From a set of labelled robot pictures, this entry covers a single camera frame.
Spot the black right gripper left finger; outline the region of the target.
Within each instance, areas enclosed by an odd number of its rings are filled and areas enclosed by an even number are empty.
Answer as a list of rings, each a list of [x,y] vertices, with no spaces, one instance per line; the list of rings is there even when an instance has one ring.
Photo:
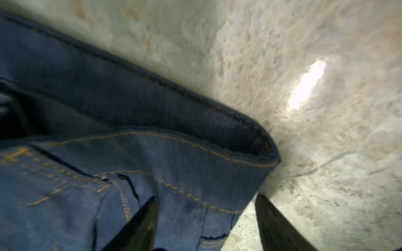
[[[158,200],[156,197],[151,197],[103,250],[152,251],[156,238],[158,216]]]

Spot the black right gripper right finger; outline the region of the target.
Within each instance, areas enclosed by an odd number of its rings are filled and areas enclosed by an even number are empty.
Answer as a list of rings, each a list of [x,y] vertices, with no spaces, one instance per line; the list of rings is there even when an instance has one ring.
[[[264,251],[317,251],[265,195],[257,195],[255,211]]]

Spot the blue denim jeans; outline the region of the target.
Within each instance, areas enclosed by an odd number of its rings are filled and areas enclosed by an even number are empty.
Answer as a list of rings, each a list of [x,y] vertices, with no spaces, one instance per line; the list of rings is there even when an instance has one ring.
[[[249,117],[1,12],[1,250],[104,251],[156,197],[153,251],[218,251],[280,161]]]

